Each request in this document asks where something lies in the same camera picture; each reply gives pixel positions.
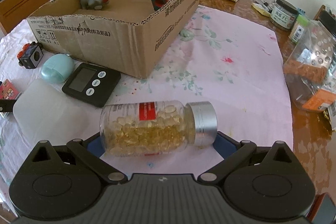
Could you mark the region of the glass jar black lid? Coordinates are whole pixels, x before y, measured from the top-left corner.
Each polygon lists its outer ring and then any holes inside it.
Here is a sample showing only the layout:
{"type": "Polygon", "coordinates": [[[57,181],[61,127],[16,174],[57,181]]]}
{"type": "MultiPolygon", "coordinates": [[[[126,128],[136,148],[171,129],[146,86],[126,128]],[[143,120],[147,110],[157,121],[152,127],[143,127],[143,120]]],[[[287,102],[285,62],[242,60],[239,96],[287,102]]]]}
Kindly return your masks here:
{"type": "Polygon", "coordinates": [[[276,0],[270,21],[282,30],[291,30],[298,16],[298,9],[286,0],[276,0]]]}

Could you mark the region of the pink card pack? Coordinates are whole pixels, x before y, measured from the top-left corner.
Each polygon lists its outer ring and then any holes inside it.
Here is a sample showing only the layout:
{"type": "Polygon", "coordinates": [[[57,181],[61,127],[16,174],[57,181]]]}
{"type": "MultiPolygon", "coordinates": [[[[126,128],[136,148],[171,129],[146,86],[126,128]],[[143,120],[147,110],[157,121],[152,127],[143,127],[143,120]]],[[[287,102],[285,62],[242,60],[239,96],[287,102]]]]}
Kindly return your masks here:
{"type": "Polygon", "coordinates": [[[8,79],[1,83],[0,97],[2,100],[16,100],[20,95],[21,93],[8,79]]]}

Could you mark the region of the brown cardboard box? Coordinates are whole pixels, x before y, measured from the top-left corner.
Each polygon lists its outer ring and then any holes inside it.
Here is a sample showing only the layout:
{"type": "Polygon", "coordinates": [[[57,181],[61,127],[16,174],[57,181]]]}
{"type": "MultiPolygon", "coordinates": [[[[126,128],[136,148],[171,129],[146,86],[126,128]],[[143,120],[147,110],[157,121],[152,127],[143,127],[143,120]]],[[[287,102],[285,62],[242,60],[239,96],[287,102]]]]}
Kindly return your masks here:
{"type": "Polygon", "coordinates": [[[198,4],[199,0],[169,0],[155,10],[151,0],[110,0],[98,11],[82,9],[79,0],[54,0],[27,21],[48,51],[144,79],[198,4]]]}

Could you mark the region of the black digital timer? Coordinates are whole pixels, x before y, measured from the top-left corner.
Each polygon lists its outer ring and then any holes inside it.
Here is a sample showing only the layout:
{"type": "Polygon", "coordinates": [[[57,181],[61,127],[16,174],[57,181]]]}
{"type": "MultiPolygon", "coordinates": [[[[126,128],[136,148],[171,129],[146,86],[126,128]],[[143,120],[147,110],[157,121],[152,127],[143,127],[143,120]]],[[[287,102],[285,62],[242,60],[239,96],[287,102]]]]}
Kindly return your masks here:
{"type": "Polygon", "coordinates": [[[121,79],[121,73],[81,63],[62,87],[66,95],[95,107],[103,107],[121,79]]]}

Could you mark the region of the light blue oval case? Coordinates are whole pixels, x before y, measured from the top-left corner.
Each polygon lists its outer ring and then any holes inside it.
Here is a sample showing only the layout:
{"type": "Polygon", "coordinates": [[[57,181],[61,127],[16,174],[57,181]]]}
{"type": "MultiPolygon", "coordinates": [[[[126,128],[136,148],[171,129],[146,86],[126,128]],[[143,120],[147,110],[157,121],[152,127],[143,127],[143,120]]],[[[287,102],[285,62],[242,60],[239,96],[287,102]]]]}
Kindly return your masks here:
{"type": "Polygon", "coordinates": [[[50,57],[42,66],[42,79],[50,84],[64,83],[74,71],[74,61],[70,56],[57,54],[50,57]]]}

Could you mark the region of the white plastic bottle green label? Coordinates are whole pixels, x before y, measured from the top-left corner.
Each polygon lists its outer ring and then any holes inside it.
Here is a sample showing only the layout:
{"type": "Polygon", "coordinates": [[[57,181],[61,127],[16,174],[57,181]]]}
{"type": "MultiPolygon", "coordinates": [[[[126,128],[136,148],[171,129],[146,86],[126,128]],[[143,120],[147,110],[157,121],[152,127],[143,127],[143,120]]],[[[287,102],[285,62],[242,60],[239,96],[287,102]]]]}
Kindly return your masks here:
{"type": "Polygon", "coordinates": [[[88,126],[86,112],[42,79],[34,80],[18,98],[13,113],[31,145],[40,140],[64,145],[81,137],[88,126]]]}

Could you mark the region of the clear jar of capsules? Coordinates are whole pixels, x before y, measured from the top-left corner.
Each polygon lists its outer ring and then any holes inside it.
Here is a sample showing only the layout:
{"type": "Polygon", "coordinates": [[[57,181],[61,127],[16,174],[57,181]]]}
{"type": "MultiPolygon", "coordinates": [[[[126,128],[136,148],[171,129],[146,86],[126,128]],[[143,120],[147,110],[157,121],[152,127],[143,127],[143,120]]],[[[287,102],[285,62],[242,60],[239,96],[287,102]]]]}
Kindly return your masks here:
{"type": "Polygon", "coordinates": [[[216,139],[218,120],[210,102],[154,101],[107,105],[100,135],[112,156],[147,156],[207,147],[216,139]]]}

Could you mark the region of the large clear snack jar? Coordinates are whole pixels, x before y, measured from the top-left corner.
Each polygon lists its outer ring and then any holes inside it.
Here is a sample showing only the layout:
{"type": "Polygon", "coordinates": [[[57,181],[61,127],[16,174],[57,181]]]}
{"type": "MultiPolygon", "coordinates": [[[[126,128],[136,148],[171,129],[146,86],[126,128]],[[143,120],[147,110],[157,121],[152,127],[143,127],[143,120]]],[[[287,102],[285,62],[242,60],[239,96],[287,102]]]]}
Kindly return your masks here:
{"type": "Polygon", "coordinates": [[[283,72],[297,107],[322,112],[335,101],[335,36],[321,21],[309,22],[283,72]]]}

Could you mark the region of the black toy cube orange wheels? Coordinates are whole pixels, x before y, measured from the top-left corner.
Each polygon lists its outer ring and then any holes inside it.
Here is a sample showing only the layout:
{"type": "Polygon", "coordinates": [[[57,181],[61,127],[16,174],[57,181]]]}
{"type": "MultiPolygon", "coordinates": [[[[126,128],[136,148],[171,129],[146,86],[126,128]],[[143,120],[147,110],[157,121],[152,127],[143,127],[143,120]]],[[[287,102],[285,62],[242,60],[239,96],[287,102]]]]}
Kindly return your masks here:
{"type": "Polygon", "coordinates": [[[37,42],[26,43],[18,52],[17,59],[20,67],[35,69],[43,57],[43,45],[37,42]]]}

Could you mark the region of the pink floral tablecloth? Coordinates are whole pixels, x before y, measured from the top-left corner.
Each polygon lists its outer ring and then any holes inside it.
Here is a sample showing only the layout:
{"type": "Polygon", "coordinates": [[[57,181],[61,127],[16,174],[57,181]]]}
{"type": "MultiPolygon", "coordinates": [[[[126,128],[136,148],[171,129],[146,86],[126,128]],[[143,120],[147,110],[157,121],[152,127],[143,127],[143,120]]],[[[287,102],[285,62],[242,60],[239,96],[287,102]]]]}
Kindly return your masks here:
{"type": "MultiPolygon", "coordinates": [[[[21,47],[35,40],[26,20],[1,39],[1,80],[23,93],[41,76],[18,65],[21,47]]],[[[199,6],[147,79],[122,75],[107,105],[148,101],[209,101],[218,130],[237,141],[271,146],[283,140],[293,149],[291,104],[276,34],[260,24],[199,6]]],[[[1,198],[10,205],[9,184],[34,145],[27,143],[13,115],[1,118],[1,198]]],[[[222,159],[213,147],[102,160],[132,173],[201,172],[222,159]]]]}

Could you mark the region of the small green label box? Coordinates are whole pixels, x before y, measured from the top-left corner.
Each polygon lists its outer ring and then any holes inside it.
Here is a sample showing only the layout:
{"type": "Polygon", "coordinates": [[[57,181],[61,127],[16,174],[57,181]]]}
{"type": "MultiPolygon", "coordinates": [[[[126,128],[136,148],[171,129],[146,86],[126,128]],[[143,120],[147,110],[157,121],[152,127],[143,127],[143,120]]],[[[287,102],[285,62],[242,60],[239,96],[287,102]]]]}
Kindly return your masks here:
{"type": "Polygon", "coordinates": [[[289,39],[297,44],[300,38],[303,36],[308,24],[309,24],[309,19],[304,16],[299,14],[297,19],[295,20],[295,23],[293,25],[293,28],[291,29],[291,33],[289,35],[289,39]]]}

